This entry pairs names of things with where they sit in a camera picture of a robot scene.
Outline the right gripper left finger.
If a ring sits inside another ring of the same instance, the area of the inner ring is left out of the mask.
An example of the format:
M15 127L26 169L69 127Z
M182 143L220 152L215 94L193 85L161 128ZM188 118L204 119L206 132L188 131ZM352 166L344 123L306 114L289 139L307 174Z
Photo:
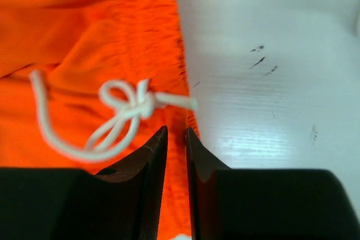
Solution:
M156 239L167 152L168 129L162 126L95 175L1 168L1 238Z

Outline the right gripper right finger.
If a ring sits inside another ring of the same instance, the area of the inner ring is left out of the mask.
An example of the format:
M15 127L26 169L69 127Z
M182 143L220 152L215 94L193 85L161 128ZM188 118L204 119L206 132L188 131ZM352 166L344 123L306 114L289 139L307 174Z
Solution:
M192 128L186 155L193 239L358 239L340 180L322 169L233 169Z

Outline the orange mesh shorts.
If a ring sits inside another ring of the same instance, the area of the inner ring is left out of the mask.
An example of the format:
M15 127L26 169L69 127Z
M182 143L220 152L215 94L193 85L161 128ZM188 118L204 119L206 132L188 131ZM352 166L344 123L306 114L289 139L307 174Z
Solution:
M1 0L1 168L95 175L166 126L156 239L190 239L197 108L177 0Z

